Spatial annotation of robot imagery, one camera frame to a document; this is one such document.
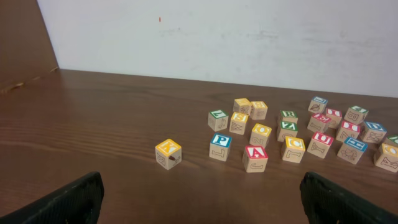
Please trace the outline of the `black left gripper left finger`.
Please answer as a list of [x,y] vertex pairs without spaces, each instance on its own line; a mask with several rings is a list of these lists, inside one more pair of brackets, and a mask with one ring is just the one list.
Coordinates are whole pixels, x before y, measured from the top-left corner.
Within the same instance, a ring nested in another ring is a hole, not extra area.
[[99,172],[89,172],[54,192],[1,217],[1,223],[96,223],[104,185]]

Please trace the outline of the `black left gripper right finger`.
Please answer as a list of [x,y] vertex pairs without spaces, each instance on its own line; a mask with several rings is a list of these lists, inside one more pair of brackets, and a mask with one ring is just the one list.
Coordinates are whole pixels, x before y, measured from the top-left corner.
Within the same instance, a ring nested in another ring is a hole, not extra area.
[[397,215],[315,172],[305,173],[300,193],[310,223],[397,224]]

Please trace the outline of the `yellow C block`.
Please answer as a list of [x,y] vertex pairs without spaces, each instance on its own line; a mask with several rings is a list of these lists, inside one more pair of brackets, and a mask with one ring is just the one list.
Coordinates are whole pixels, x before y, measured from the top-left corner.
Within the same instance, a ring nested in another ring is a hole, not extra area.
[[281,148],[282,160],[300,163],[305,150],[306,148],[303,139],[287,136]]

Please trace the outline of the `green R block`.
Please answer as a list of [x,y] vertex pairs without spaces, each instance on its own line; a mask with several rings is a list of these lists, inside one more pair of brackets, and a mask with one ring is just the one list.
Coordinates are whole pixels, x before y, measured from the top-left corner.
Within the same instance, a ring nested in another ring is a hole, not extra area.
[[288,121],[288,122],[297,123],[298,122],[298,115],[294,111],[280,110],[279,117],[278,117],[278,122],[281,122],[281,121]]

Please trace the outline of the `yellow O block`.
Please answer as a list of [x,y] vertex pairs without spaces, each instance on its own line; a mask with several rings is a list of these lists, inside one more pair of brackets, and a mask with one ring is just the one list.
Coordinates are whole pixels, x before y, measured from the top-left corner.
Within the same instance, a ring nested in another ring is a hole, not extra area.
[[256,123],[252,129],[251,136],[249,138],[250,145],[262,146],[266,148],[269,142],[269,136],[272,132],[272,128],[263,124]]

